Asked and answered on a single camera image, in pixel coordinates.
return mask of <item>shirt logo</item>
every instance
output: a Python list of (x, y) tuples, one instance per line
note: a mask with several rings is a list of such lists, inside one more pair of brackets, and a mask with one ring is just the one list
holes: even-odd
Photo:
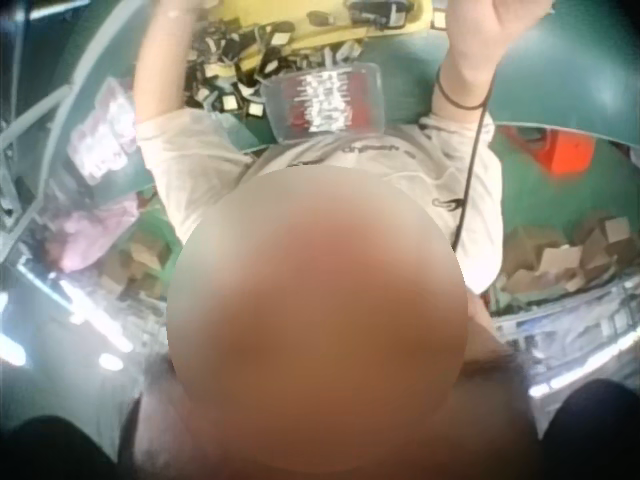
[(464, 206), (464, 199), (454, 198), (443, 202), (439, 198), (435, 198), (431, 203), (434, 207), (444, 208), (447, 212), (455, 212), (456, 210), (462, 210), (462, 207)]

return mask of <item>transparent plastic container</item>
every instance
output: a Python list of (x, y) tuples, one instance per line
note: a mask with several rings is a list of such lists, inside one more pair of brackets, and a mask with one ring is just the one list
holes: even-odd
[(275, 77), (263, 84), (262, 96), (280, 143), (375, 134), (385, 128), (377, 65), (356, 63)]

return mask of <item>black wristband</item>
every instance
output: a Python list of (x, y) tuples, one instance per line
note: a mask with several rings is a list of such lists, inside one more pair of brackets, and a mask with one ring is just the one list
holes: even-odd
[(436, 73), (436, 85), (438, 87), (438, 90), (440, 90), (440, 93), (442, 93), (442, 96), (447, 102), (449, 102), (454, 107), (459, 108), (460, 110), (466, 110), (467, 112), (473, 112), (474, 110), (480, 110), (481, 108), (484, 108), (484, 106), (489, 101), (489, 97), (491, 96), (491, 91), (489, 91), (487, 98), (485, 98), (480, 105), (476, 105), (475, 107), (468, 107), (466, 105), (462, 105), (461, 103), (456, 102), (453, 98), (449, 96), (449, 94), (445, 91), (444, 87), (442, 86), (442, 81), (440, 80), (440, 67), (438, 67), (438, 73)]

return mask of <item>shirt sleeve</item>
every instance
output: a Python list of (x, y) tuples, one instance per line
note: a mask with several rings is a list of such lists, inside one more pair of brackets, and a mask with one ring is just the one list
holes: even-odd
[[(456, 170), (456, 197), (462, 199), (477, 125), (459, 124), (430, 115), (422, 118), (418, 126), (423, 141)], [(487, 116), (481, 130), (467, 215), (456, 252), (465, 283), (477, 294), (491, 286), (502, 267), (502, 165), (489, 148), (494, 133), (495, 124)]]
[(238, 185), (252, 161), (202, 110), (185, 108), (140, 124), (137, 139), (183, 244), (206, 210)]

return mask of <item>forearm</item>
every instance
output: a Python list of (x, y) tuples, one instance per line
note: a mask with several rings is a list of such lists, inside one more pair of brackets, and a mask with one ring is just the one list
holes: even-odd
[[(497, 64), (494, 63), (481, 68), (468, 68), (449, 52), (440, 67), (440, 83), (456, 103), (468, 107), (479, 106), (489, 94), (496, 68)], [(464, 110), (456, 107), (445, 98), (438, 86), (434, 87), (431, 105), (435, 115), (458, 123), (477, 124), (482, 114), (482, 108)]]
[(156, 6), (135, 73), (138, 123), (183, 107), (187, 56), (197, 15), (195, 8), (175, 8), (163, 1)]

